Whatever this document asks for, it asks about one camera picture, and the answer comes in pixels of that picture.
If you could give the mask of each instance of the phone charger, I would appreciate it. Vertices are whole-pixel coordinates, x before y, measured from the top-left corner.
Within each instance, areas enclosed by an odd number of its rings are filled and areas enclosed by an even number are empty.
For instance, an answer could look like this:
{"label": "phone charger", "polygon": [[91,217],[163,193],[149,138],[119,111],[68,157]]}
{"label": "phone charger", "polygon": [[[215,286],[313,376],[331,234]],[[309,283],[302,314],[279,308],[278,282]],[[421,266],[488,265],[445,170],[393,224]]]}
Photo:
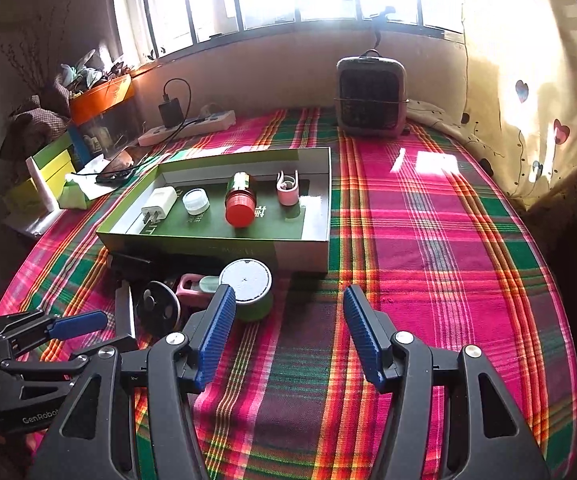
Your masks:
{"label": "phone charger", "polygon": [[174,128],[184,123],[184,114],[182,113],[180,100],[177,97],[160,104],[160,115],[166,128]]}
{"label": "phone charger", "polygon": [[142,208],[144,223],[148,224],[149,221],[153,221],[157,224],[160,220],[164,220],[176,200],[177,192],[173,186],[155,189]]}

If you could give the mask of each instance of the red cap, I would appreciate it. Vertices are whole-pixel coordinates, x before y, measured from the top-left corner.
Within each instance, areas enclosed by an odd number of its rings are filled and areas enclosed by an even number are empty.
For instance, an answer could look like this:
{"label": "red cap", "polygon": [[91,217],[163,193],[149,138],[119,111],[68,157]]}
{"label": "red cap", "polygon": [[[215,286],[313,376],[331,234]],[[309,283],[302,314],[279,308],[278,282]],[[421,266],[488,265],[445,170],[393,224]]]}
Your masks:
{"label": "red cap", "polygon": [[226,221],[233,227],[248,227],[255,220],[255,200],[248,193],[233,193],[226,200]]}

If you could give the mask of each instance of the cardboard box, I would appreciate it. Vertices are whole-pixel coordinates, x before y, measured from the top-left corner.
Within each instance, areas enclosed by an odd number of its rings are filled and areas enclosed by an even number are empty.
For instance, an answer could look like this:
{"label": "cardboard box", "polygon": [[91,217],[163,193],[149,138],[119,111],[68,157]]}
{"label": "cardboard box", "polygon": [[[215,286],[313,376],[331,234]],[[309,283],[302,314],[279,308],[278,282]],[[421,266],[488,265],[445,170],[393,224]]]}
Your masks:
{"label": "cardboard box", "polygon": [[64,187],[64,176],[75,173],[75,168],[68,152],[72,144],[68,133],[54,140],[31,157],[39,170],[35,182],[30,178],[8,190],[4,195],[4,203],[11,213],[42,214],[46,205],[38,193],[38,185],[48,187],[55,198],[59,197]]}
{"label": "cardboard box", "polygon": [[[184,155],[182,152],[174,158]],[[300,201],[294,208],[284,208],[277,202],[277,175],[280,171],[291,175],[296,170]],[[224,218],[226,186],[238,171],[254,176],[259,186],[256,218],[242,230]],[[211,206],[193,217],[178,198],[163,222],[145,225],[141,208],[154,189],[164,186],[175,187],[178,195],[204,187]],[[328,272],[330,233],[329,148],[265,150],[165,162],[147,173],[97,229],[109,251],[143,256],[202,254],[217,256],[225,263],[249,257],[269,267],[305,272]]]}

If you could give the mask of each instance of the bed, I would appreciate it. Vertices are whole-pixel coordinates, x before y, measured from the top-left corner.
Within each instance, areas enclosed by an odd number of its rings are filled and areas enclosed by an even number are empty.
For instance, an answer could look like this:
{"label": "bed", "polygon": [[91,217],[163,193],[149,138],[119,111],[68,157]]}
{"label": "bed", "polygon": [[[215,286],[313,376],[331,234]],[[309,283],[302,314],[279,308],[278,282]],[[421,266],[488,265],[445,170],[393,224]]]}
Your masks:
{"label": "bed", "polygon": [[[329,274],[276,275],[270,315],[235,322],[216,379],[194,402],[211,478],[368,478],[389,398],[363,379],[350,342],[341,309],[350,283],[427,345],[480,346],[553,478],[565,476],[577,443],[577,363],[561,298],[531,235],[462,147],[415,123],[400,139],[349,137],[331,110],[305,108],[238,121],[167,153],[202,156],[218,146],[329,146],[333,210]],[[0,315],[102,309],[113,320],[115,282],[95,229],[134,184],[62,215],[18,271]],[[111,322],[103,333],[51,341],[30,358],[65,359],[112,336]],[[441,394],[435,388],[429,479],[440,458]],[[142,477],[155,478],[144,391],[136,406]]]}

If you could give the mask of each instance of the curtain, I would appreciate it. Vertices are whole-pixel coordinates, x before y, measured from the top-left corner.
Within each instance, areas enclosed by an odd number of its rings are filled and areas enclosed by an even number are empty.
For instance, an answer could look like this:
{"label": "curtain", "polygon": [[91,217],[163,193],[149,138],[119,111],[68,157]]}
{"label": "curtain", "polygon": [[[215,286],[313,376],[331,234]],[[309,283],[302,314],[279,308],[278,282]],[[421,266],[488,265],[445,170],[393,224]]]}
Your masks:
{"label": "curtain", "polygon": [[459,140],[549,250],[577,212],[577,1],[463,0],[461,118],[409,116]]}

